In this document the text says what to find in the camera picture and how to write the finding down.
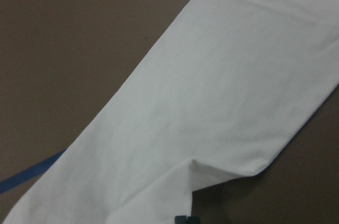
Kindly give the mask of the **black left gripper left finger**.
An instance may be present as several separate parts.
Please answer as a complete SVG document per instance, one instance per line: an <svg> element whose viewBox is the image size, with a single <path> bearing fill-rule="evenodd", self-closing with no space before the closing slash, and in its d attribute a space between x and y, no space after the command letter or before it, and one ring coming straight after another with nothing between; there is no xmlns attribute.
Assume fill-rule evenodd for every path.
<svg viewBox="0 0 339 224"><path fill-rule="evenodd" d="M187 216L175 216L174 223L175 224L187 224L188 223Z"/></svg>

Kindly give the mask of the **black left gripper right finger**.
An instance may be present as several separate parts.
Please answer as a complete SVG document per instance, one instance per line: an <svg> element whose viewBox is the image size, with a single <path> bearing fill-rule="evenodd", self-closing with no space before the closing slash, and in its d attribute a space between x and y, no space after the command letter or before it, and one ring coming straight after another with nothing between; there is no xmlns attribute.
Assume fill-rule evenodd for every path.
<svg viewBox="0 0 339 224"><path fill-rule="evenodd" d="M188 224L200 224L200 218L197 216L189 216Z"/></svg>

